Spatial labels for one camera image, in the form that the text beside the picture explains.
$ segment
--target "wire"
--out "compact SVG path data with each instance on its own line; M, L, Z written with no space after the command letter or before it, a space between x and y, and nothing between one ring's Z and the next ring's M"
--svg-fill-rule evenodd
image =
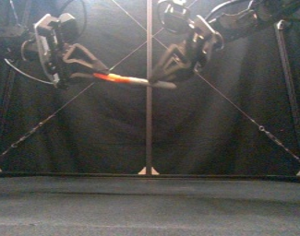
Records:
M28 44L33 43L34 41L36 41L34 39L33 39L33 40L28 40L28 41L25 41L24 44L22 44L22 47L21 47L21 55L22 55L22 58L24 58L25 61L28 61L26 56L25 56L25 48L26 48Z
M71 5L71 3L75 2L75 1L76 1L76 0L69 0L69 1L65 3L65 5L60 8L58 15L63 15L63 13L64 13L67 7L68 7L68 6ZM84 7L85 25L84 25L84 27L83 27L83 30L81 30L81 32L80 32L80 34L79 34L77 39L85 34L87 28L88 28L88 7L87 7L85 1L84 1L84 0L80 0L80 1L81 1L81 3L83 3L83 7Z
M211 13L208 14L208 16L206 17L206 20L210 21L211 20L211 17L214 16L214 14L216 12L219 12L219 10L222 10L223 8L227 8L228 6L232 6L232 5L236 5L236 4L240 4L246 1L250 1L250 0L230 0L228 2L218 5L214 10L211 11Z
M227 100L227 102L238 109L243 116L256 125L262 132L271 138L271 140L293 155L293 157L300 163L300 157L294 154L294 152L285 146L283 142L277 138L277 136L266 130L265 126L256 122L256 120L246 113L246 111L238 106L238 104L230 99L230 97L220 91L220 89L208 81L208 79L198 73L199 77L206 81L211 88L218 92L218 94Z
M16 5L14 5L13 0L10 0L10 6L12 6L13 14L14 14L14 17L16 17L17 25L20 25L20 20L18 20L18 15L17 15L17 9L16 9Z
M36 81L38 81L38 82L41 82L41 83L44 83L44 84L54 85L53 82L41 80L41 79L38 79L38 78L30 76L26 72L24 72L24 71L9 61L8 58L6 58L5 60L6 60L8 64L9 64L9 66L10 66L20 74L22 74L25 77L29 77L30 79L33 79L33 80L36 80Z
M91 87L96 84L96 82L91 83L91 85L87 86L87 88L65 103L65 105L63 107L58 108L58 110L45 119L42 120L38 125L25 133L25 135L18 139L18 141L16 141L9 148L6 149L6 151L0 154L0 159L9 154L9 152L17 148L22 142L26 141L26 139L29 137L32 137L37 131L40 130L40 128L42 128L46 123L56 118L57 114L79 99L79 97L91 89Z

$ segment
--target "gray fabric surface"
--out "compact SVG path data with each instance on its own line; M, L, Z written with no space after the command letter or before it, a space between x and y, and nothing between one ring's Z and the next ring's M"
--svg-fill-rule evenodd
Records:
M0 235L300 235L300 183L0 179Z

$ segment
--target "black curtain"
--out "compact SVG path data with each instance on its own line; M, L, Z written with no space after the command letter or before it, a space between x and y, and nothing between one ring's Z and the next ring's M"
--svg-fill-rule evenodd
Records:
M48 5L40 2L34 1L30 27L46 13L57 15L67 1L49 1ZM188 1L192 16L207 16L223 2ZM75 1L67 9L77 17L80 28L84 27L81 7L80 1ZM125 76L147 77L147 15L147 1L88 1L88 30L79 42L115 73ZM156 12L152 24L156 64L166 46L180 42L183 36L162 30ZM300 100L300 23L294 24L289 34ZM21 62L20 67L45 79L37 62ZM0 73L0 88L8 79ZM285 145L299 152L273 26L228 44L214 54L202 75L179 83L176 90L153 90L155 169L168 174L297 174L300 166L291 155L204 79ZM84 80L60 90L21 75L13 83L0 153L88 90L0 159L4 171L141 171L147 165L147 88L103 81L92 85L92 81Z

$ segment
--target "black cable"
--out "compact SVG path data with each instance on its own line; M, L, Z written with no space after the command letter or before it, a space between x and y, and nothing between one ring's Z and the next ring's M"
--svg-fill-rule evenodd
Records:
M76 0L69 0L69 1L64 4L64 6L63 6L63 7L60 8L60 10L58 10L58 15L63 15L63 13L64 13L67 7L68 7L68 6L71 5L71 3L75 2L75 1L76 1ZM80 32L80 34L79 34L77 39L85 34L87 28L88 28L88 7L87 7L85 1L84 1L84 0L80 0L80 1L81 1L81 3L83 3L83 7L84 7L85 25L84 25L84 27L83 27L83 30L81 30L81 32Z
M228 6L236 5L236 4L242 4L243 2L250 1L250 0L230 0L228 2L218 5L214 10L211 11L211 13L208 14L208 16L206 17L207 21L211 21L211 17L214 16L214 14L216 12L219 12L219 10L222 10L223 8L227 8Z

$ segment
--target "metal pole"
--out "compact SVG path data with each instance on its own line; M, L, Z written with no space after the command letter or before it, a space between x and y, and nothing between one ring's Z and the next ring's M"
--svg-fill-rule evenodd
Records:
M287 28L287 22L282 20L277 24L277 39L278 39L278 46L279 46L279 51L281 51L283 70L285 70L290 103L293 107L294 129L295 129L298 145L299 145L299 150L300 150L300 112L299 112L300 109L299 109L299 103L298 103L298 98L297 98L295 84L294 84L294 78L293 78L293 69L291 69L287 43L286 43L286 37L285 37L286 28Z
M152 15L153 1L148 0L148 78L152 75ZM152 175L152 87L147 88L147 174Z
M10 1L12 5L12 10L16 15L16 23L20 24L18 21L18 15L16 12L16 5L14 2ZM26 0L25 3L25 15L22 19L22 25L28 26L30 14L32 14L32 6L33 6L33 0ZM0 143L4 139L4 133L5 133L5 125L6 125L6 120L8 120L8 115L9 115L9 106L10 106L10 99L12 99L12 93L13 93L13 88L14 88L14 81L17 77L17 73L13 69L9 69L6 71L6 68L4 67L5 62L0 63L0 77L5 78L5 83L0 86Z

